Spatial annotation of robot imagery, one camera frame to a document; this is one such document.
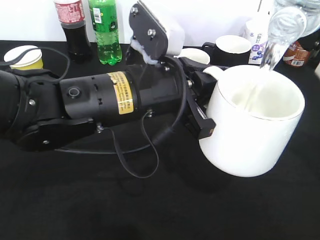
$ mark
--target black cable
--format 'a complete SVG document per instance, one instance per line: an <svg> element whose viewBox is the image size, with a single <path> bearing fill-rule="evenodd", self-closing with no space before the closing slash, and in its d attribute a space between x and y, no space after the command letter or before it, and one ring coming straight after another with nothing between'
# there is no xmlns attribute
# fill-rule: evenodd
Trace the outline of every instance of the black cable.
<svg viewBox="0 0 320 240"><path fill-rule="evenodd" d="M22 52L19 56L17 56L15 59L13 59L11 61L1 61L0 62L0 66L14 65L14 64L18 63L28 52L30 52L32 50L38 50L38 49L50 50L50 51L56 52L57 54L60 54L61 56L65 57L65 59L66 59L66 68L65 68L63 74L61 75L61 77L59 77L58 79L54 79L54 80L50 80L50 81L48 81L48 80L35 80L35 79L29 80L29 81L27 80L25 86L28 88L31 83L43 83L43 82L50 83L50 84L52 84L52 83L53 84L58 84L67 75L68 70L70 68L71 60L66 54L62 53L59 50L51 48L51 47L40 46L40 47L34 47L34 48L27 49L27 50Z"/></svg>
<svg viewBox="0 0 320 240"><path fill-rule="evenodd" d="M123 168L132 176L138 178L138 179L147 179L149 177L151 177L153 174L155 174L155 172L157 171L158 167L159 167L159 154L157 152L156 147L154 146L154 144L152 143L152 141L150 140L150 137L148 136L147 132L146 132L146 128L145 128L145 118L146 116L150 114L150 111L147 111L143 117L141 118L141 131L145 137L145 139L149 142L150 146L153 148L154 153L156 155L156 164L154 169L152 170L151 173L147 174L147 175L140 175L138 173L136 173L128 164L128 162L126 161L123 152L120 149L119 143L116 139L115 133L111 128L105 128L108 129L111 133L112 133L112 137L113 137L113 143L114 143L114 148L116 151L116 154L118 155L118 158L120 160L120 163L122 164Z"/></svg>
<svg viewBox="0 0 320 240"><path fill-rule="evenodd" d="M150 147L150 145L144 145L142 147L139 148L135 148L132 150L127 150L127 151L123 151L123 154L132 154L132 153L136 153L142 150L147 149L148 147ZM116 155L117 152L116 151L100 151L100 150L89 150L89 149L72 149L72 148L59 148L55 150L56 152L62 152L62 153L69 153L69 154L90 154L90 155Z"/></svg>
<svg viewBox="0 0 320 240"><path fill-rule="evenodd" d="M185 108L186 108L186 104L187 104L187 78L186 78L186 75L185 75L185 71L184 71L184 69L182 67L182 64L181 64L181 62L179 60L177 60L177 58L172 58L172 57L167 57L166 61L169 64L172 64L172 65L174 65L175 67L178 68L178 72L179 72L180 79L181 79L182 97L181 97L181 104L180 104L178 113L176 115L176 118L175 118L173 124L171 126L165 126L160 132L156 133L155 136L152 137L152 142L155 145L160 144L169 135L174 133L174 128L176 127L176 125L180 121L182 115L184 114L184 111L185 111Z"/></svg>

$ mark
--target yellow warning label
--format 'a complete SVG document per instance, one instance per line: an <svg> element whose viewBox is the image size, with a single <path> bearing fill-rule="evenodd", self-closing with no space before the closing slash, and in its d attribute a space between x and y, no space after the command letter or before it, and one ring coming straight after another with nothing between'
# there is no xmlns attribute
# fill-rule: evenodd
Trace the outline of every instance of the yellow warning label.
<svg viewBox="0 0 320 240"><path fill-rule="evenodd" d="M134 100L126 75L122 71L111 72L108 75L113 81L119 114L132 113L134 111Z"/></svg>

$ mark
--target cup lid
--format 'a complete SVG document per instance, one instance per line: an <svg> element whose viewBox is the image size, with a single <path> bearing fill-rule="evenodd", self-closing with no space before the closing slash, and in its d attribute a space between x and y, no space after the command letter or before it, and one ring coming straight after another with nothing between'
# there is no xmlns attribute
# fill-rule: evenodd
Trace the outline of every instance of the cup lid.
<svg viewBox="0 0 320 240"><path fill-rule="evenodd" d="M4 61L9 62L15 58L17 58L20 54L22 54L25 50L36 48L33 45L24 45L18 46L16 48L11 49L4 55ZM12 65L15 67L25 67L37 62L42 57L42 52L40 49L29 51L24 57L17 62L16 64Z"/></svg>

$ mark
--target green bottle label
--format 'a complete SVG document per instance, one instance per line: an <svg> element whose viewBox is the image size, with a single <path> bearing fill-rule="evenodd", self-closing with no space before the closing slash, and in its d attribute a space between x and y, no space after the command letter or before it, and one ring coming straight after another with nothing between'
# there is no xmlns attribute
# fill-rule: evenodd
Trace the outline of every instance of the green bottle label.
<svg viewBox="0 0 320 240"><path fill-rule="evenodd" d="M93 29L98 33L110 33L118 29L115 6L90 8Z"/></svg>

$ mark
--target metal bolt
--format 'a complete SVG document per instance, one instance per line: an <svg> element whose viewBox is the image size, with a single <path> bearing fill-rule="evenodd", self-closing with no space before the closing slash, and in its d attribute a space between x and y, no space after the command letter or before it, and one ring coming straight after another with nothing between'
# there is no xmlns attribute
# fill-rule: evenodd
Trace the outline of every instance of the metal bolt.
<svg viewBox="0 0 320 240"><path fill-rule="evenodd" d="M192 85L193 85L192 81L188 80L187 82L188 82L188 88L192 88Z"/></svg>
<svg viewBox="0 0 320 240"><path fill-rule="evenodd" d="M154 113L154 112L152 111L152 109L149 109L147 112L148 112L148 114L146 115L146 117L147 117L147 118L152 118L152 115L153 115L153 113Z"/></svg>
<svg viewBox="0 0 320 240"><path fill-rule="evenodd" d="M96 131L98 132L98 134L102 133L103 130L105 130L105 128L101 124L96 126Z"/></svg>
<svg viewBox="0 0 320 240"><path fill-rule="evenodd" d="M154 38L155 35L156 35L156 30L154 30L154 29L148 30L148 36L150 36L151 38Z"/></svg>
<svg viewBox="0 0 320 240"><path fill-rule="evenodd" d="M29 100L29 104L30 104L31 106L35 106L35 105L36 105L36 101L33 100L33 99L30 99L30 100Z"/></svg>
<svg viewBox="0 0 320 240"><path fill-rule="evenodd" d="M131 8L131 10L130 10L130 13L132 13L132 14L137 14L137 13L138 13L138 8L135 7L135 6L133 6L133 7Z"/></svg>

